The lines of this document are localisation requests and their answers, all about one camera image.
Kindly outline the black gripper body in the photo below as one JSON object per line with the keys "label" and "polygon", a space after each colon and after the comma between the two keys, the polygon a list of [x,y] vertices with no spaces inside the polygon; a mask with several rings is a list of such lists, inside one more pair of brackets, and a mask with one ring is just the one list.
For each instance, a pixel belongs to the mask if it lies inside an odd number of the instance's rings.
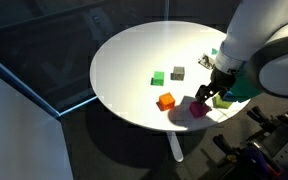
{"label": "black gripper body", "polygon": [[219,93],[223,97],[236,81],[234,75],[226,74],[217,68],[214,68],[211,73],[210,87],[214,93]]}

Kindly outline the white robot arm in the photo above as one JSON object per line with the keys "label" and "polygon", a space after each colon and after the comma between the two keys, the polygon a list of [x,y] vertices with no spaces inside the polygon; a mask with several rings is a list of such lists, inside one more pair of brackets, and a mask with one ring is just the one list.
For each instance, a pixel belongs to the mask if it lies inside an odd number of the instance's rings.
{"label": "white robot arm", "polygon": [[288,0],[241,0],[215,58],[210,83],[195,98],[218,94],[244,102],[260,93],[288,98]]}

